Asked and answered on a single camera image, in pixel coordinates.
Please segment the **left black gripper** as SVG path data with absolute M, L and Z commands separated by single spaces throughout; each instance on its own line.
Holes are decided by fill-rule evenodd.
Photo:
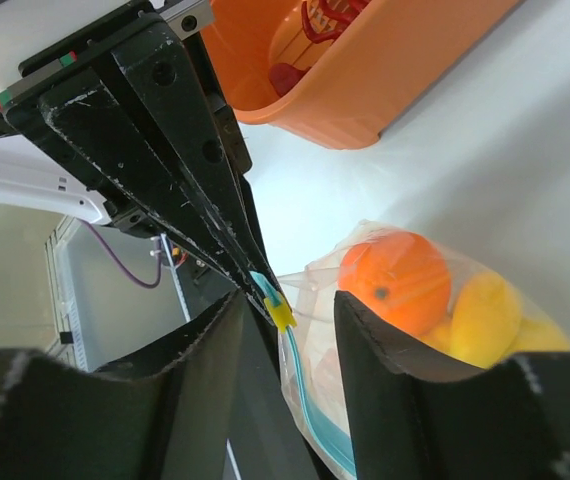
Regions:
M 275 295 L 204 1 L 0 1 L 0 204 L 166 233 Z

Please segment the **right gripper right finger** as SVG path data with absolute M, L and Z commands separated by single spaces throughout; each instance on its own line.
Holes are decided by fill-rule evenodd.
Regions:
M 361 479 L 570 479 L 570 352 L 482 370 L 334 299 Z

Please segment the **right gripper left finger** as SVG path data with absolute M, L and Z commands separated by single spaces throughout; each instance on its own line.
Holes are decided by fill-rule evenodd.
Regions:
M 221 478 L 244 313 L 225 295 L 131 371 L 0 349 L 0 479 Z

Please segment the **fake orange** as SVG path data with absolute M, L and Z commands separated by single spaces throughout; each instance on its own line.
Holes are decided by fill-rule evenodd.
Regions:
M 426 238 L 389 231 L 346 252 L 338 288 L 392 326 L 419 336 L 445 316 L 452 280 L 444 257 Z

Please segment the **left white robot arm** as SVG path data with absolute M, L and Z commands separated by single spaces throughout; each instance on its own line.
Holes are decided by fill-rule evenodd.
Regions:
M 264 311 L 251 161 L 206 1 L 0 1 L 0 203 L 164 234 Z

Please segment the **blue zip clear bag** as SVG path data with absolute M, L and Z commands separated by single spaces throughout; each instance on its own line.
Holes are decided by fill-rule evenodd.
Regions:
M 283 392 L 352 479 L 570 479 L 570 338 L 496 271 L 363 221 L 279 283 Z

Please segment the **yellow fake banana bunch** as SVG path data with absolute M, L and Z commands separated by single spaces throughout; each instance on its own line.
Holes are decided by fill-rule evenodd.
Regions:
M 570 351 L 570 337 L 563 329 L 493 271 L 473 275 L 461 288 L 452 313 L 420 340 L 482 369 L 517 352 Z

